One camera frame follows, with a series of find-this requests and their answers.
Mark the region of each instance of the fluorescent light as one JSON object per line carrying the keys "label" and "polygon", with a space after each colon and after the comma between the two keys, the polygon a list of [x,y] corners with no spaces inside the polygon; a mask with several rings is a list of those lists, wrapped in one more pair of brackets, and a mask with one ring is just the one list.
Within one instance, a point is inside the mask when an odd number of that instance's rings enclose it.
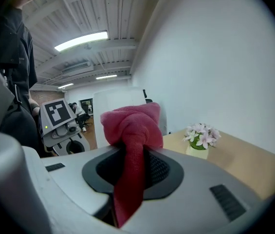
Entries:
{"label": "fluorescent light", "polygon": [[67,42],[64,42],[64,43],[60,44],[59,46],[56,46],[55,49],[58,50],[58,51],[62,51],[64,49],[68,49],[68,48],[71,48],[73,46],[83,44],[85,42],[95,41],[95,40],[102,40],[102,39],[108,39],[108,34],[107,34],[106,31],[93,33],[93,34],[89,34],[89,35],[85,35],[85,36],[82,36],[82,37],[72,39],[70,41],[67,41]]}
{"label": "fluorescent light", "polygon": [[61,86],[61,87],[58,87],[58,88],[65,88],[65,87],[68,87],[68,86],[71,86],[71,85],[73,85],[73,83],[69,83],[67,85],[64,85],[64,86]]}
{"label": "fluorescent light", "polygon": [[100,80],[100,79],[106,79],[106,78],[111,78],[111,77],[117,77],[117,75],[96,77],[96,79]]}

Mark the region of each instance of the brick wall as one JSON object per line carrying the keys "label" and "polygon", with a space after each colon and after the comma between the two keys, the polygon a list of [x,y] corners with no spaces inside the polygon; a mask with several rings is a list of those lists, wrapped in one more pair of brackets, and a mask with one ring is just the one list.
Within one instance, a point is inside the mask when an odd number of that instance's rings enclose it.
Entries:
{"label": "brick wall", "polygon": [[39,105],[50,100],[64,98],[64,93],[55,91],[30,91],[30,95]]}

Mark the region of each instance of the red towel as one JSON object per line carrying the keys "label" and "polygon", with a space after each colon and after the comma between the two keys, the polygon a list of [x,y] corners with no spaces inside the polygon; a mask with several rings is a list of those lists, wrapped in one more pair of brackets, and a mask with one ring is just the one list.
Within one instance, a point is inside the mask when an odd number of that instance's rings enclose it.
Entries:
{"label": "red towel", "polygon": [[126,157],[122,176],[114,186],[114,207],[120,228],[143,201],[145,166],[143,146],[163,147],[158,127],[160,106],[148,103],[122,107],[101,115],[106,140],[110,145],[123,142]]}

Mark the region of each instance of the wooden floor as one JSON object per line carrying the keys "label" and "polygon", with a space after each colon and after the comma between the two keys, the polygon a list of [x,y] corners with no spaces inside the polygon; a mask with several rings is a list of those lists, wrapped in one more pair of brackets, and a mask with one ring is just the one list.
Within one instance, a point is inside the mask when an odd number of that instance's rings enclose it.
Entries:
{"label": "wooden floor", "polygon": [[88,120],[90,124],[89,126],[86,127],[87,131],[82,132],[83,136],[87,139],[87,141],[90,144],[90,149],[94,150],[97,149],[97,143],[96,143],[96,137],[95,137],[95,126],[94,126],[94,119],[93,116]]}

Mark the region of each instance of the white wall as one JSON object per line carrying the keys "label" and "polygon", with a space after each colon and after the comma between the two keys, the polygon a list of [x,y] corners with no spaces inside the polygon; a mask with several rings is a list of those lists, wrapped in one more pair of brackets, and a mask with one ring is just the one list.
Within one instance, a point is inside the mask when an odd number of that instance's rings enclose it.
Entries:
{"label": "white wall", "polygon": [[109,90],[113,88],[123,88],[128,86],[127,80],[115,80],[96,83],[93,85],[87,85],[84,87],[78,87],[70,89],[68,91],[69,103],[79,103],[80,100],[93,98],[93,93],[100,92],[103,90]]}
{"label": "white wall", "polygon": [[170,0],[132,83],[167,129],[205,122],[275,153],[275,20],[260,0]]}

